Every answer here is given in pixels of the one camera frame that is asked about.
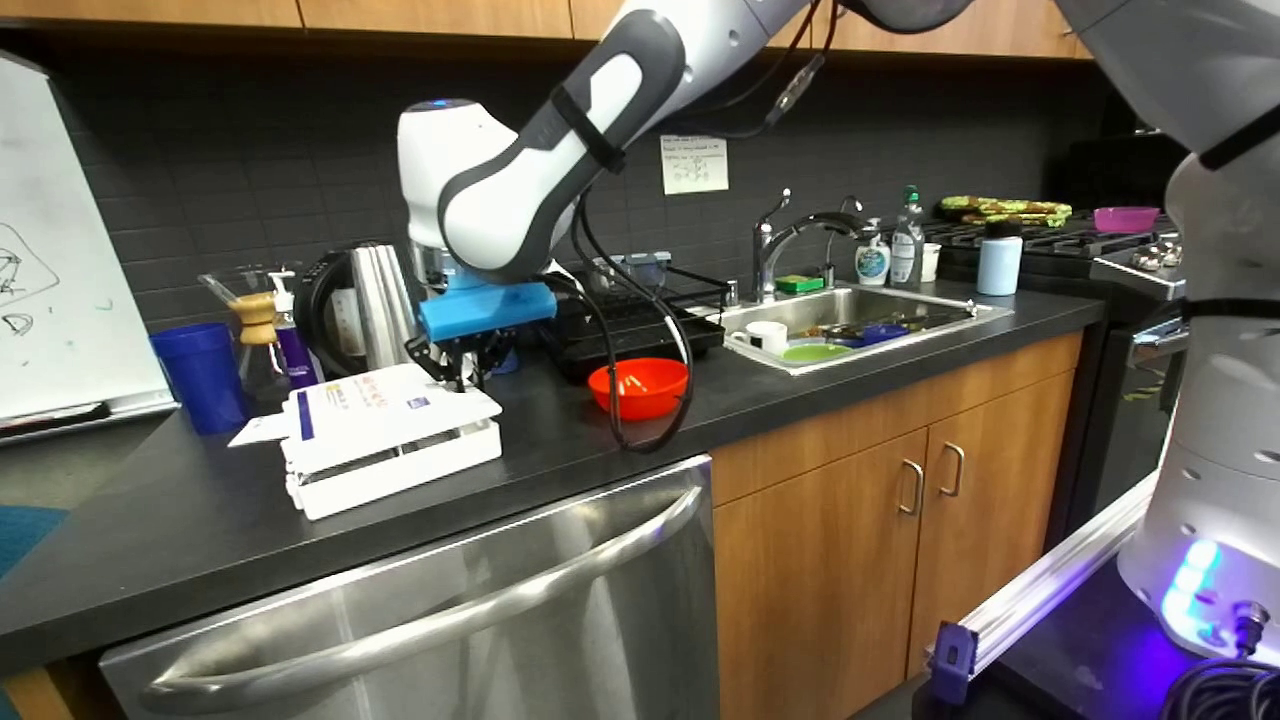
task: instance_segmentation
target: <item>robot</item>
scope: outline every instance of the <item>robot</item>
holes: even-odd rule
[[[930,31],[968,0],[841,0]],[[535,285],[575,202],[646,127],[712,91],[809,0],[629,0],[614,31],[522,127],[442,100],[401,117],[409,236],[458,285],[420,311],[427,341],[551,311]],[[1164,630],[1217,658],[1280,664],[1280,6],[1060,0],[1133,107],[1194,156],[1168,183],[1190,253],[1190,368],[1145,528],[1119,576]]]

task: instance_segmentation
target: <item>whiteboard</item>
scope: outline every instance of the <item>whiteboard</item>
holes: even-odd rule
[[[173,410],[50,77],[0,54],[0,431]]]

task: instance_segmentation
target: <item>wooden cabinet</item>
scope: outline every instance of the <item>wooden cabinet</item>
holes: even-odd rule
[[[847,54],[916,54],[916,56],[1045,56],[1083,59],[1083,46],[1060,18],[1056,0],[971,0],[966,18],[926,37],[894,37],[860,18],[838,26],[838,46]]]
[[[0,19],[300,30],[295,0],[0,0]]]
[[[575,39],[601,39],[608,19],[625,10],[625,0],[569,0],[572,14],[572,37]],[[780,30],[770,48],[789,48],[797,37],[799,19],[792,19],[789,30]]]
[[[99,682],[99,670],[88,658],[0,675],[0,707],[4,700],[24,720],[118,720],[122,717],[107,683]]]
[[[300,0],[303,30],[438,37],[572,37],[569,0]]]
[[[726,720],[847,717],[905,675],[919,443],[910,431],[717,507]]]
[[[968,616],[1040,555],[1072,379],[1056,373],[930,424],[910,674],[926,670],[940,619]]]
[[[720,717],[851,717],[1040,555],[1080,337],[717,453]]]

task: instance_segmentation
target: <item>upper cabinet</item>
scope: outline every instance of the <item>upper cabinet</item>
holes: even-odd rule
[[[191,26],[191,30],[330,30],[330,31],[427,31],[427,37],[506,37],[506,39],[601,39],[625,0],[0,0],[0,26]],[[799,18],[770,48],[789,48]],[[822,0],[799,48],[822,48],[831,0]],[[1087,56],[1056,14],[1056,0],[971,0],[949,30],[894,37],[846,18],[838,54],[905,56]]]
[[[0,19],[300,30],[295,0],[0,0]]]
[[[916,56],[1045,56],[1083,59],[1080,37],[1056,14],[1056,0],[971,0],[966,18],[926,37],[894,37],[860,18],[838,26],[838,46],[851,54],[916,54]]]
[[[300,0],[303,30],[572,37],[569,0]]]
[[[608,19],[625,10],[625,0],[569,0],[572,10],[572,37],[575,39],[601,39]],[[799,19],[780,30],[770,48],[789,48],[797,37]]]

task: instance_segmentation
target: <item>cable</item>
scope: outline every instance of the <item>cable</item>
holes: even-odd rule
[[[776,59],[776,66],[770,66],[770,72],[766,77],[758,77],[745,91],[736,91],[736,97],[726,97],[726,100],[717,100],[717,104],[703,104],[703,107],[688,107],[684,117],[708,117],[708,111],[728,111],[728,107],[736,107],[736,104],[745,104],[745,100],[753,100],[792,56],[797,56],[797,48],[799,48],[799,39],[804,39],[804,31],[809,31],[809,26],[814,26],[814,18],[815,18],[815,10],[822,10],[822,0],[814,0],[809,6],[809,14],[804,14],[804,19],[799,19],[799,30],[797,30],[797,37],[792,37],[792,46],[785,48],[785,56]]]
[[[838,26],[841,26],[846,10],[831,6],[831,19],[829,19],[829,37],[826,48],[776,91],[772,107],[766,111],[760,123],[745,127],[745,131],[728,131],[728,142],[758,142],[760,131],[770,131],[772,123],[780,123],[799,97],[814,88],[815,72],[829,66],[831,46],[838,46]]]
[[[588,311],[601,322],[606,355],[608,355],[608,420],[614,420],[608,430],[614,430],[618,443],[625,443],[625,447],[632,447],[632,453],[658,453],[658,447],[666,447],[666,443],[682,431],[684,414],[688,414],[688,403],[691,403],[691,351],[688,351],[688,341],[684,341],[684,333],[682,333],[682,322],[676,322],[671,305],[668,305],[666,296],[658,296],[654,288],[646,288],[629,268],[619,268],[619,266],[601,250],[595,228],[593,228],[593,215],[588,215],[588,198],[593,198],[593,193],[582,198],[575,215],[572,215],[572,221],[575,221],[575,223],[572,223],[572,250],[575,250],[575,257],[582,257],[588,268],[595,268],[595,266],[593,266],[593,253],[595,253],[595,260],[601,260],[618,281],[625,281],[640,301],[648,301],[648,305],[661,311],[668,337],[676,341],[682,363],[688,368],[688,384],[684,384],[684,395],[682,395],[676,415],[668,420],[668,430],[666,430],[661,435],[654,435],[654,442],[640,442],[640,443],[629,442],[629,431],[619,430],[618,351],[614,351],[608,315],[601,311],[593,285],[582,285]]]
[[[1164,696],[1161,720],[1276,720],[1280,674],[1258,662],[1203,662]]]

